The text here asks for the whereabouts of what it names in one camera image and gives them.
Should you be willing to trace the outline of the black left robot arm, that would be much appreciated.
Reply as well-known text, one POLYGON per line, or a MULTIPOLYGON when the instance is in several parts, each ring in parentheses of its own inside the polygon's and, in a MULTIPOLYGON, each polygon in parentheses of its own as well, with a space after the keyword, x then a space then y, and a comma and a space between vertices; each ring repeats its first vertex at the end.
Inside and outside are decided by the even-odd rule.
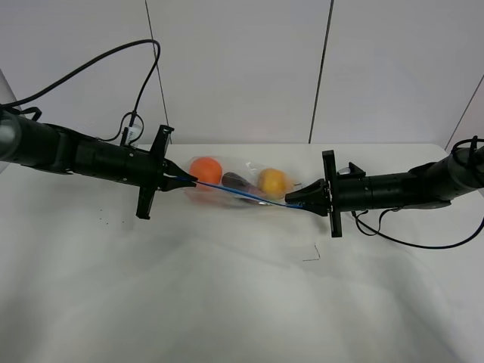
POLYGON ((326 216, 323 181, 298 190, 287 173, 252 163, 233 167, 195 157, 187 169, 166 158, 172 128, 161 126, 149 150, 118 146, 63 126, 39 123, 39 109, 1 111, 1 159, 43 172, 79 174, 138 188, 136 216, 149 219, 156 192, 185 189, 199 203, 282 206, 326 216))

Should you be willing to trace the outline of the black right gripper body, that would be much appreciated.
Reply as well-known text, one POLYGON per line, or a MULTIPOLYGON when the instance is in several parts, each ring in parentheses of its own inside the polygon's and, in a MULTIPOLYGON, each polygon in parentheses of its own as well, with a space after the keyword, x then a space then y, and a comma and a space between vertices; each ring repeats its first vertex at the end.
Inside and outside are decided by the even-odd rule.
POLYGON ((372 201, 369 178, 338 178, 332 150, 322 152, 326 191, 330 201, 331 237, 342 237, 341 213, 370 209, 372 201))

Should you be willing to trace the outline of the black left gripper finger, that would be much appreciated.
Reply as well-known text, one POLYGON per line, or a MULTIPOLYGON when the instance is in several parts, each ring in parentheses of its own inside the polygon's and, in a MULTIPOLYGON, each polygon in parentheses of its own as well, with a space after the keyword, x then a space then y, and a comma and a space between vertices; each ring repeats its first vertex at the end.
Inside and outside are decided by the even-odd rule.
POLYGON ((184 178, 164 178, 161 183, 161 191, 173 191, 179 188, 194 188, 197 183, 184 178))
POLYGON ((174 178, 188 178, 188 174, 168 159, 163 160, 163 174, 174 178))

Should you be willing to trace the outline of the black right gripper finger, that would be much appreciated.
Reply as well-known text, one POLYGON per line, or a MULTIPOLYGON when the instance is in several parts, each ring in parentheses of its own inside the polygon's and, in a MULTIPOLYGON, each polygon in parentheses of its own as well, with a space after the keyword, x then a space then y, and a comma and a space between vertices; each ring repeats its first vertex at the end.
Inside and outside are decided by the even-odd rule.
POLYGON ((327 204, 326 181, 323 178, 285 195, 286 203, 298 206, 325 206, 327 204))
POLYGON ((322 217, 326 217, 330 213, 330 209, 324 204, 301 203, 299 206, 302 210, 322 217))

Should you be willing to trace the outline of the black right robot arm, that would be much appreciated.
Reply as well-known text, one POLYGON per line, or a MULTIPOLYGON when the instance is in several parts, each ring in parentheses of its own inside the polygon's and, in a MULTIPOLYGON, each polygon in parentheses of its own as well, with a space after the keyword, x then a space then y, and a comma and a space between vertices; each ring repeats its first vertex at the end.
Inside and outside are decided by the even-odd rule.
POLYGON ((483 188, 483 140, 476 136, 457 142, 438 162, 407 172, 367 176, 349 163, 340 171, 332 150, 322 153, 324 177, 287 194, 287 203, 330 218, 332 237, 341 237, 341 214, 384 209, 438 209, 456 197, 483 188))

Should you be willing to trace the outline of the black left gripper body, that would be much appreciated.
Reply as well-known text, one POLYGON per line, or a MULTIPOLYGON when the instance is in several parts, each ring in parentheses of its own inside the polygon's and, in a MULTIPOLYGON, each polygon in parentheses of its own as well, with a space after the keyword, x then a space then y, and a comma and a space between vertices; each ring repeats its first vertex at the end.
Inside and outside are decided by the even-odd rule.
POLYGON ((135 214, 139 219, 149 220, 155 193, 159 189, 167 191, 163 185, 165 171, 169 164, 165 156, 173 131, 174 128, 171 126, 160 126, 149 151, 141 149, 129 151, 129 162, 133 161, 136 168, 135 186, 139 187, 135 214))

